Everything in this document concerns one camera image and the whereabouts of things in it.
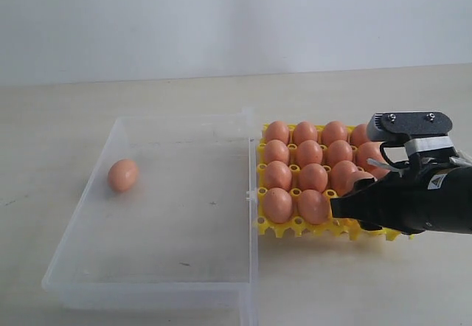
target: plastic egg tray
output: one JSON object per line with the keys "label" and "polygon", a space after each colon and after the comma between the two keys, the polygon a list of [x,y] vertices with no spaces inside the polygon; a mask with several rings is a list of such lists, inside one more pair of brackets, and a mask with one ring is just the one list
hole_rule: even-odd
{"label": "plastic egg tray", "polygon": [[[311,232],[314,235],[321,235],[325,231],[329,231],[335,236],[340,236],[343,234],[348,234],[349,239],[351,240],[357,240],[359,235],[361,233],[368,234],[368,235],[385,235],[386,240],[388,241],[393,241],[399,234],[399,231],[392,230],[392,229],[387,229],[384,228],[382,230],[377,230],[374,232],[371,231],[366,231],[363,230],[358,221],[355,219],[349,219],[349,218],[342,218],[342,219],[336,219],[333,218],[331,215],[329,215],[329,219],[326,223],[319,224],[319,225],[313,225],[305,221],[300,215],[298,215],[296,211],[296,201],[300,193],[302,192],[300,188],[297,186],[297,176],[300,172],[300,167],[295,163],[295,153],[296,153],[296,145],[292,142],[292,133],[296,127],[296,125],[288,125],[288,128],[290,129],[290,142],[288,143],[288,149],[290,151],[290,163],[289,163],[289,168],[292,172],[293,178],[292,178],[292,185],[291,185],[291,190],[290,190],[290,195],[292,197],[292,200],[294,202],[295,210],[294,214],[292,215],[291,219],[282,224],[278,223],[273,223],[263,213],[263,196],[268,192],[268,189],[264,187],[264,169],[266,168],[266,163],[263,162],[263,153],[264,153],[264,147],[265,147],[265,141],[264,141],[264,132],[266,131],[266,128],[268,127],[268,124],[265,124],[263,127],[263,138],[260,140],[259,145],[257,146],[257,158],[258,158],[258,164],[257,164],[257,177],[258,177],[258,189],[257,189],[257,198],[258,198],[258,218],[257,218],[257,227],[260,235],[264,235],[268,229],[274,230],[275,236],[276,237],[283,237],[284,233],[288,229],[292,229],[295,232],[296,236],[301,236],[304,232]],[[318,131],[318,142],[320,142],[321,139],[321,134],[324,129],[323,125],[315,125],[317,131]],[[347,126],[349,135],[354,129],[354,126]],[[325,162],[325,154],[327,147],[325,145],[321,145],[323,149],[323,163]],[[353,153],[357,151],[357,147],[353,146]],[[327,165],[323,165],[323,167],[326,169],[326,171],[329,172],[331,171],[331,167]],[[332,190],[330,187],[330,182],[328,181],[328,186],[327,189],[323,192],[323,195],[329,200],[332,198],[338,197],[338,194],[336,193],[335,190]]]}

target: brown egg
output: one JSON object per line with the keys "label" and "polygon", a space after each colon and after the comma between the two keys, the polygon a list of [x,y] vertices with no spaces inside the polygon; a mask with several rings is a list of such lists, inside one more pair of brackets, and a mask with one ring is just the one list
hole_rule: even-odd
{"label": "brown egg", "polygon": [[332,121],[322,131],[322,143],[329,147],[336,140],[347,141],[347,128],[339,121]]}
{"label": "brown egg", "polygon": [[310,224],[322,224],[329,218],[330,204],[318,191],[305,190],[297,201],[298,213]]}
{"label": "brown egg", "polygon": [[132,188],[138,175],[136,162],[130,159],[119,160],[108,171],[108,185],[115,192],[124,192]]}
{"label": "brown egg", "polygon": [[355,127],[351,133],[349,141],[356,147],[360,147],[364,143],[370,142],[369,137],[367,136],[367,125],[363,123]]}
{"label": "brown egg", "polygon": [[283,162],[269,162],[264,170],[264,186],[268,189],[279,187],[289,191],[292,185],[292,172]]}
{"label": "brown egg", "polygon": [[353,162],[343,160],[338,164],[334,165],[331,170],[331,187],[338,193],[343,195],[346,190],[347,177],[356,171],[359,171],[357,166]]}
{"label": "brown egg", "polygon": [[264,215],[277,224],[286,223],[292,214],[292,197],[282,188],[272,188],[263,197]]}
{"label": "brown egg", "polygon": [[372,158],[380,162],[385,162],[381,154],[381,143],[379,142],[367,142],[359,147],[355,160],[357,165],[363,167],[364,170],[370,172],[376,168],[376,166],[367,164],[367,159]]}
{"label": "brown egg", "polygon": [[296,149],[296,163],[301,167],[308,164],[321,164],[323,160],[323,150],[314,140],[305,140]]}
{"label": "brown egg", "polygon": [[316,127],[309,122],[300,122],[296,125],[292,133],[292,142],[296,145],[302,144],[305,140],[318,140],[318,131]]}
{"label": "brown egg", "polygon": [[265,163],[269,162],[283,162],[288,164],[290,160],[290,151],[283,142],[278,139],[271,140],[264,147],[264,161]]}
{"label": "brown egg", "polygon": [[308,164],[298,174],[300,189],[323,192],[327,186],[327,172],[320,164]]}
{"label": "brown egg", "polygon": [[383,169],[382,167],[377,167],[376,169],[372,170],[370,173],[374,175],[377,180],[383,178],[390,170]]}
{"label": "brown egg", "polygon": [[365,171],[356,171],[355,173],[349,174],[346,180],[346,188],[344,190],[343,195],[349,193],[354,188],[354,183],[365,178],[375,179],[371,173],[366,173]]}
{"label": "brown egg", "polygon": [[329,147],[327,147],[326,163],[333,167],[343,160],[348,160],[350,162],[353,160],[353,149],[345,140],[335,140]]}
{"label": "brown egg", "polygon": [[268,125],[264,133],[264,139],[266,143],[271,140],[278,139],[284,144],[288,144],[290,139],[290,130],[288,126],[282,121],[275,121]]}

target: white wall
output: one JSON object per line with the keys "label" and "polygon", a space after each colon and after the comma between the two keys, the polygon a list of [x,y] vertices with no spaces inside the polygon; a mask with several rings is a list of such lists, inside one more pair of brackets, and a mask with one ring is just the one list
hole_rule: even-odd
{"label": "white wall", "polygon": [[0,85],[472,62],[472,0],[0,0]]}

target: white table surface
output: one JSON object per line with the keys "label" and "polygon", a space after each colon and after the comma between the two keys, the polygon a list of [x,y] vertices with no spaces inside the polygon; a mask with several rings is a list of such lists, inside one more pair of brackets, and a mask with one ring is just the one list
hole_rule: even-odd
{"label": "white table surface", "polygon": [[[472,153],[472,65],[0,88],[0,325],[231,325],[226,312],[68,311],[41,278],[116,117],[235,113],[267,99],[309,101],[313,116],[346,122],[443,111]],[[470,247],[472,236],[437,233],[262,237],[260,325],[469,325]]]}

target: transparent plastic box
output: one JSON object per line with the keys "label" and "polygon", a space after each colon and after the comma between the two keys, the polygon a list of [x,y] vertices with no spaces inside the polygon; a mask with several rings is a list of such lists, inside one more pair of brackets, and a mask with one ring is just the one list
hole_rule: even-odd
{"label": "transparent plastic box", "polygon": [[[120,117],[43,279],[69,308],[237,308],[257,324],[255,146],[246,114]],[[131,190],[111,165],[139,166]]]}

